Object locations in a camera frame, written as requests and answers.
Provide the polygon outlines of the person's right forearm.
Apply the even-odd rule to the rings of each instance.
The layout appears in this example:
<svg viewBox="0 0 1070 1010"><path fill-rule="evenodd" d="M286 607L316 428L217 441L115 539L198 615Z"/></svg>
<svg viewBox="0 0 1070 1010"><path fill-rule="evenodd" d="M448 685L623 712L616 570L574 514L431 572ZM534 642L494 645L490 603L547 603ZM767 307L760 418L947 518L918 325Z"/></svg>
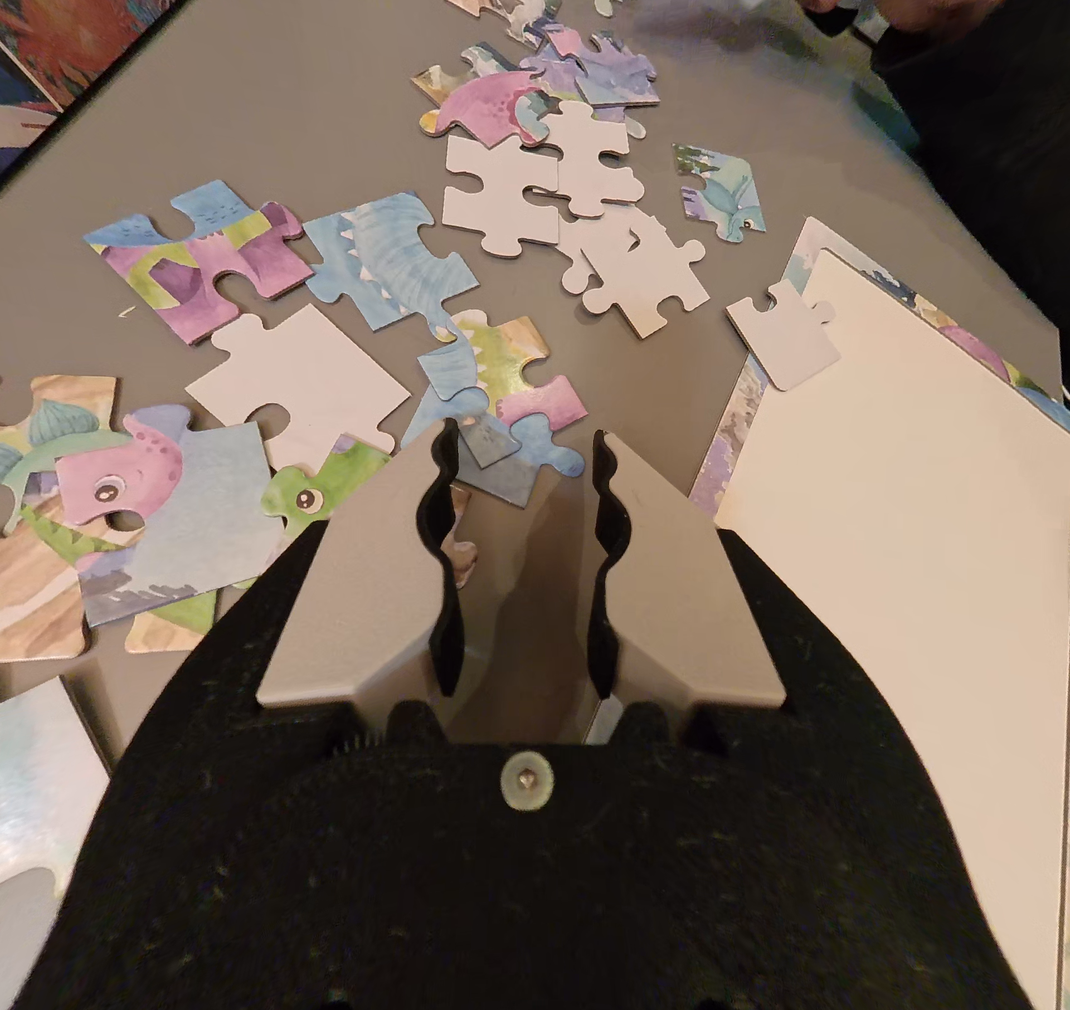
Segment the person's right forearm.
<svg viewBox="0 0 1070 1010"><path fill-rule="evenodd" d="M1068 337L1068 0L1008 0L962 39L889 29L873 67L957 218Z"/></svg>

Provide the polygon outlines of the illustrated puzzle box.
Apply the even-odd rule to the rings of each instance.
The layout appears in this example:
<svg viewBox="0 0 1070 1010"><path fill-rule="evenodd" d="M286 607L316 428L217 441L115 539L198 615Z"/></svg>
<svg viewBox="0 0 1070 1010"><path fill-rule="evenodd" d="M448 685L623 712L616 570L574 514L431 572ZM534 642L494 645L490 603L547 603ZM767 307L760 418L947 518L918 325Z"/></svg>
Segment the illustrated puzzle box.
<svg viewBox="0 0 1070 1010"><path fill-rule="evenodd" d="M1 173L181 0L1 0Z"/></svg>

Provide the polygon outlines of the shiny plastic sheet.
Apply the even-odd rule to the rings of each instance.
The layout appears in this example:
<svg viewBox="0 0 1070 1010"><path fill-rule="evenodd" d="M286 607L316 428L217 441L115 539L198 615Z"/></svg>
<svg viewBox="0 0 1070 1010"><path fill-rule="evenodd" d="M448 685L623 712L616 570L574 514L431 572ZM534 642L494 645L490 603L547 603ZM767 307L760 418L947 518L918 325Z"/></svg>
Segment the shiny plastic sheet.
<svg viewBox="0 0 1070 1010"><path fill-rule="evenodd" d="M63 677L1 706L2 947L44 940L108 768Z"/></svg>

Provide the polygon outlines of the puzzle tray with painted border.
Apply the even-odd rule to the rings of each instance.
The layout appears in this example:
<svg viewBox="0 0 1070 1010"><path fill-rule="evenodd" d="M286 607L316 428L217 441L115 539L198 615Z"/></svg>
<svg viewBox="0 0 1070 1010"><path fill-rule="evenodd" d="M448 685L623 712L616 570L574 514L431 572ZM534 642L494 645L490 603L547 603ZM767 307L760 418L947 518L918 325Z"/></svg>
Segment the puzzle tray with painted border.
<svg viewBox="0 0 1070 1010"><path fill-rule="evenodd" d="M808 217L840 358L748 357L690 491L828 628L924 763L1036 1008L1068 1003L1068 410Z"/></svg>

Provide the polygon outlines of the pile of jigsaw pieces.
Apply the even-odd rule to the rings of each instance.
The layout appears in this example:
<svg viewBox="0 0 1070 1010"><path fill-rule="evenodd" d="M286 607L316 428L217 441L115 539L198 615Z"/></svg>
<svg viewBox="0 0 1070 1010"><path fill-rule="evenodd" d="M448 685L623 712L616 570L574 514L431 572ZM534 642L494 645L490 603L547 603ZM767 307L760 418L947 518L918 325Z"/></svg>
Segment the pile of jigsaw pieces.
<svg viewBox="0 0 1070 1010"><path fill-rule="evenodd" d="M571 258L564 289L582 295L591 313L617 305L641 337L664 324L664 299L688 309L703 303L692 272L703 245L674 245L637 206L642 182L602 160L629 150L625 108L658 102L646 58L602 31L591 51L557 20L557 0L445 1L473 16L494 12L534 53L508 66L480 44L464 53L464 79L449 81L438 67L414 79L435 100L421 131L445 138L448 173L480 181L477 192L445 188L443 225L477 233L483 251L499 258L519 257L523 242L557 248ZM433 221L421 197L400 192L311 219L287 246L312 267L303 284L314 297L347 296L370 330L421 316L439 346L421 357L429 386L406 442L429 422L455 417L459 480L524 508L542 466L582 473L582 458L553 434L586 409L565 377L528 384L524 367L548 354L528 318L493 325L478 309L444 309L477 280L461 255L428 251L421 229ZM227 359L188 395L226 426L281 405L290 422L265 445L276 472L312 473L343 435L388 452L380 424L408 392L312 306L274 330L238 315L207 339Z"/></svg>

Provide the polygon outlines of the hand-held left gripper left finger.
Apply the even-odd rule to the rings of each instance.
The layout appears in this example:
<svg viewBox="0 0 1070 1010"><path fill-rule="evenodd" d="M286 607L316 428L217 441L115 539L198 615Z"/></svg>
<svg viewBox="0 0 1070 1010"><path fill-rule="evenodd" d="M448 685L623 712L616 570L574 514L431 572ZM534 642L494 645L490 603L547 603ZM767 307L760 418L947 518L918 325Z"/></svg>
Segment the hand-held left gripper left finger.
<svg viewBox="0 0 1070 1010"><path fill-rule="evenodd" d="M268 709L348 702L385 729L404 700L445 717L465 642L453 563L457 423L440 419L333 510L257 699Z"/></svg>

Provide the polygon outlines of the blue dinosaur head jigsaw piece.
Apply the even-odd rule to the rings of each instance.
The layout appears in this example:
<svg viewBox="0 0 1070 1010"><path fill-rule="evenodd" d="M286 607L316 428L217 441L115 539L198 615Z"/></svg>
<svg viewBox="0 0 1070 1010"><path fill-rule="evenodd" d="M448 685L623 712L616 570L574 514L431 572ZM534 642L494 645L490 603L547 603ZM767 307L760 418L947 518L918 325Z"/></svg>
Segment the blue dinosaur head jigsaw piece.
<svg viewBox="0 0 1070 1010"><path fill-rule="evenodd" d="M685 214L713 224L717 236L742 243L747 230L764 232L764 215L755 177L747 160L699 146L673 146L676 173L701 182L701 188L681 188Z"/></svg>

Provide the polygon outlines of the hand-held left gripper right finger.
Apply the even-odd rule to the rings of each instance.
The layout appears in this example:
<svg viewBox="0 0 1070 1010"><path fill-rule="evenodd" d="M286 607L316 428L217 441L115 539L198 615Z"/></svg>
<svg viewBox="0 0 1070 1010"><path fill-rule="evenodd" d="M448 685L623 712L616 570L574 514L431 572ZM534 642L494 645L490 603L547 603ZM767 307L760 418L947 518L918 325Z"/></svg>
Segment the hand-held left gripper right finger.
<svg viewBox="0 0 1070 1010"><path fill-rule="evenodd" d="M714 521L614 433L592 477L595 575L587 670L598 699L780 708L785 688Z"/></svg>

